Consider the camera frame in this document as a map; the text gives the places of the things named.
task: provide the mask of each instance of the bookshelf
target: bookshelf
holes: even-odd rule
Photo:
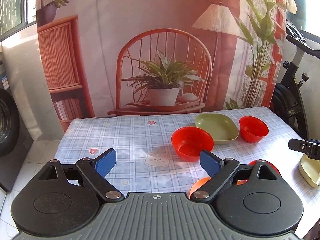
[[[44,75],[64,131],[75,118],[94,117],[80,47],[78,16],[38,28]]]

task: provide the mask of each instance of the plaid tablecloth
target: plaid tablecloth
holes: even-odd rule
[[[300,175],[298,163],[302,154],[288,148],[291,138],[300,137],[265,107],[215,113],[229,116],[238,128],[240,117],[245,115],[258,117],[268,125],[269,134],[259,143],[247,143],[239,136],[229,145],[215,145],[212,152],[222,159],[232,157],[244,164],[255,159],[273,163],[303,202],[304,216],[296,231],[303,237],[320,217],[320,190],[312,188]],[[124,195],[129,191],[188,192],[194,182],[208,174],[199,162],[185,162],[175,154],[171,135],[180,127],[194,126],[196,115],[75,119],[62,138],[55,158],[62,164],[75,163],[113,148],[117,162],[106,179]]]

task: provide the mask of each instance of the black knob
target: black knob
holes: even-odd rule
[[[285,61],[283,62],[283,67],[284,67],[284,68],[288,68],[289,65],[290,65],[290,63],[289,63],[287,60],[285,60]]]
[[[303,81],[305,81],[305,82],[307,82],[308,81],[308,79],[309,79],[309,77],[308,77],[308,75],[306,74],[306,73],[302,73],[302,79],[303,79]]]

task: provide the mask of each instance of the washing machine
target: washing machine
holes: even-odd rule
[[[0,211],[7,192],[12,190],[32,145],[30,136],[12,97],[0,61]]]

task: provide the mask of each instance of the exercise bike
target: exercise bike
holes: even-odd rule
[[[295,78],[298,65],[304,53],[320,58],[320,50],[312,49],[306,44],[301,32],[287,20],[287,40],[297,46],[297,52],[292,62],[285,61],[283,67],[286,72],[280,83],[276,84],[271,99],[270,109],[285,121],[304,140],[309,139],[308,124],[304,110],[300,87],[303,82],[308,81],[306,73],[302,73],[302,81],[299,83]]]

